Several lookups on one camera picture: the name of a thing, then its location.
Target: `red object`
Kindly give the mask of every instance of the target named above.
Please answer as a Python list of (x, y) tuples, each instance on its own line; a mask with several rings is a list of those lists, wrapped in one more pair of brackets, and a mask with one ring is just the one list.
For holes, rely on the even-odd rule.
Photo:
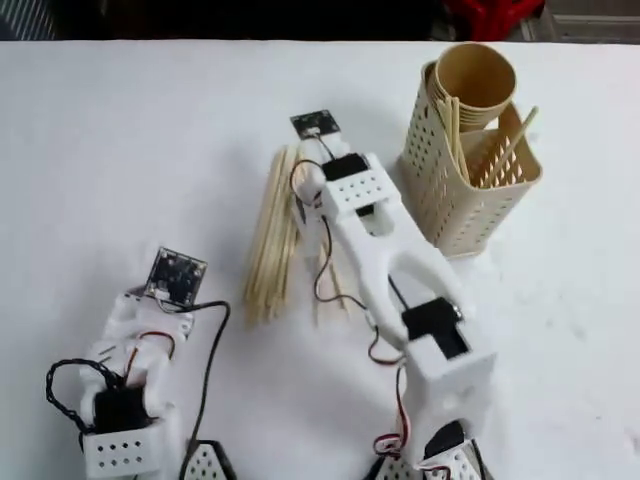
[(504, 40), (511, 29), (527, 18), (545, 0), (444, 0), (449, 10), (464, 17), (471, 26), (470, 40)]

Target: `black wire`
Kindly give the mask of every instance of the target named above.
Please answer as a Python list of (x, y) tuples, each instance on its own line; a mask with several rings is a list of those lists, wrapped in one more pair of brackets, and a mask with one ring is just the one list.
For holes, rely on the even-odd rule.
[(329, 228), (329, 222), (327, 222), (327, 217), (325, 217), (324, 215), (322, 215), (322, 217), (320, 217), (324, 223), (325, 229), (327, 230), (327, 240), (328, 240), (328, 247), (327, 247), (327, 258), (324, 261), (324, 264), (322, 265), (322, 268), (320, 269), (320, 271), (318, 272), (318, 275), (316, 276), (315, 281), (313, 282), (313, 295), (316, 297), (316, 300), (322, 303), (329, 303), (329, 302), (334, 302), (336, 300), (340, 300), (341, 298), (346, 298), (351, 300), (352, 302), (354, 302), (356, 305), (358, 305), (362, 310), (367, 310), (367, 307), (364, 303), (362, 303), (360, 300), (358, 300), (355, 297), (352, 297), (351, 295), (335, 295), (331, 298), (321, 298), (318, 295), (318, 284), (320, 283), (320, 278), (322, 277), (322, 274), (325, 272), (325, 270), (327, 269), (327, 267), (329, 266), (329, 263), (331, 262), (331, 256), (333, 255), (333, 238), (331, 237), (331, 229)]
[(398, 297), (398, 300), (400, 300), (400, 303), (402, 304), (404, 309), (405, 310), (409, 310), (409, 304), (407, 303), (405, 298), (400, 293), (400, 290), (398, 289), (398, 286), (396, 285), (396, 282), (394, 282), (393, 278), (391, 278), (391, 275), (389, 275), (389, 285), (391, 285), (391, 288), (393, 289), (393, 291), (395, 292), (396, 296)]
[[(117, 373), (112, 372), (103, 364), (94, 360), (87, 360), (86, 358), (65, 359), (51, 365), (51, 368), (47, 372), (46, 376), (45, 395), (47, 401), (54, 407), (56, 407), (65, 417), (76, 424), (78, 430), (80, 430), (80, 435), (88, 435), (92, 432), (92, 427), (85, 425), (85, 423), (82, 421), (82, 418), (80, 418), (80, 415), (78, 415), (78, 412), (65, 407), (62, 403), (60, 403), (60, 401), (53, 393), (53, 378), (55, 376), (56, 370), (67, 365), (85, 365), (87, 367), (93, 368), (104, 377), (105, 384), (110, 390), (116, 390), (124, 387), (124, 378)], [(82, 448), (82, 437), (80, 437), (80, 447)]]
[(476, 439), (471, 439), (471, 446), (473, 447), (473, 453), (476, 456), (476, 460), (478, 460), (478, 468), (480, 469), (480, 480), (487, 480), (487, 472), (484, 468), (484, 462), (482, 461), (482, 455), (480, 454), (480, 448), (478, 447), (478, 443)]
[(222, 319), (222, 323), (218, 328), (218, 333), (216, 333), (216, 338), (213, 340), (213, 344), (211, 345), (209, 358), (207, 359), (207, 366), (204, 371), (204, 381), (202, 382), (202, 397), (200, 398), (200, 409), (198, 411), (198, 416), (196, 417), (196, 423), (193, 426), (193, 431), (191, 432), (191, 438), (189, 439), (189, 443), (187, 444), (187, 452), (184, 456), (184, 460), (182, 461), (182, 466), (180, 467), (180, 476), (178, 477), (180, 480), (184, 479), (184, 475), (187, 471), (187, 466), (189, 465), (189, 459), (191, 458), (191, 455), (193, 454), (194, 446), (197, 443), (196, 439), (198, 437), (198, 431), (200, 430), (200, 423), (202, 422), (202, 417), (204, 416), (204, 408), (207, 404), (207, 391), (209, 390), (209, 374), (211, 373), (213, 356), (215, 355), (216, 350), (218, 348), (218, 344), (220, 343), (222, 332), (224, 332), (224, 329), (227, 326), (229, 317), (231, 316), (231, 306), (227, 302), (222, 300), (194, 305), (193, 307), (189, 307), (192, 309), (189, 311), (193, 312), (195, 310), (202, 310), (203, 308), (210, 308), (210, 307), (224, 307), (226, 311), (224, 314), (224, 318)]
[(333, 154), (333, 152), (331, 151), (331, 149), (329, 149), (329, 147), (327, 147), (327, 144), (326, 144), (326, 143), (324, 143), (324, 140), (322, 140), (322, 137), (321, 137), (320, 135), (315, 135), (315, 136), (314, 136), (314, 138), (315, 138), (315, 139), (317, 139), (317, 140), (322, 144), (322, 146), (324, 147), (324, 149), (327, 151), (327, 153), (328, 153), (328, 154), (329, 154), (329, 156), (331, 157), (331, 160), (335, 160), (335, 159), (336, 159), (335, 155)]
[[(300, 195), (298, 195), (298, 193), (296, 192), (296, 189), (293, 188), (293, 176), (296, 173), (296, 170), (298, 169), (298, 167), (300, 167), (300, 165), (304, 165), (305, 163), (309, 163), (311, 165), (315, 165), (316, 167), (318, 167), (320, 170), (322, 170), (322, 165), (320, 165), (318, 162), (315, 162), (313, 160), (309, 160), (308, 158), (304, 158), (302, 160), (300, 160), (298, 163), (296, 163), (293, 168), (291, 169), (291, 173), (289, 174), (289, 188), (291, 189), (291, 191), (293, 192), (293, 195), (296, 197), (296, 199), (302, 203), (303, 205), (307, 206), (307, 207), (312, 207), (313, 204), (312, 203), (306, 203), (304, 200), (302, 200), (302, 198), (300, 198)], [(317, 198), (320, 197), (320, 193), (318, 192), (316, 193), (316, 195), (313, 197), (314, 200), (316, 200)]]

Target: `white tabletop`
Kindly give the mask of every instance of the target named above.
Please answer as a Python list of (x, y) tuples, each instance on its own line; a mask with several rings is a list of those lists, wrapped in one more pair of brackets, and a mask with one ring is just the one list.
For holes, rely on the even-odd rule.
[[(234, 300), (200, 436), (241, 479), (358, 479), (394, 419), (392, 372), (357, 319), (314, 328), (308, 275), (277, 323), (237, 299), (289, 116), (330, 109), (390, 165), (420, 67), (445, 44), (0, 44), (0, 468), (81, 478), (49, 365), (97, 340), (114, 296), (164, 244), (209, 262), (199, 300)], [(637, 478), (640, 48), (497, 44), (540, 114), (545, 173), (473, 259), (455, 262), (499, 351), (480, 444), (498, 479)], [(192, 425), (217, 313), (198, 316), (173, 388)], [(74, 404), (75, 371), (56, 392)]]

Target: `paper cup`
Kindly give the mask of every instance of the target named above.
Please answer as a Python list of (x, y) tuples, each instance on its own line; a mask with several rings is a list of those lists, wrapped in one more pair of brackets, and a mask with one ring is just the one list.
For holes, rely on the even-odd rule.
[(463, 43), (446, 50), (425, 69), (427, 93), (434, 103), (447, 96), (460, 100), (460, 130), (484, 128), (500, 116), (516, 89), (511, 64), (481, 43)]

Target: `perforated plastic part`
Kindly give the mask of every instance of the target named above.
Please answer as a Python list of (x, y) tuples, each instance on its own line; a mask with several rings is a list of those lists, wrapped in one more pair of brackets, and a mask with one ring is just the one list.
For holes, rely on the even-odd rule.
[(160, 470), (162, 452), (162, 424), (84, 437), (88, 478), (110, 478)]
[(389, 176), (379, 171), (377, 159), (367, 156), (371, 169), (340, 180), (327, 182), (322, 200), (331, 216), (340, 216), (387, 198), (399, 199), (400, 193)]
[(227, 477), (211, 445), (201, 443), (191, 456), (185, 480), (220, 480)]
[[(455, 448), (433, 457), (427, 462), (427, 465), (449, 467), (451, 469), (451, 480), (480, 480), (477, 463), (474, 460), (473, 453), (471, 453), (469, 446), (466, 445), (463, 448)], [(423, 480), (423, 475), (427, 480), (444, 480), (445, 478), (445, 473), (442, 471), (422, 472), (415, 470), (404, 459), (394, 460), (389, 457), (382, 464), (376, 480)], [(491, 475), (487, 472), (487, 479), (491, 478)]]

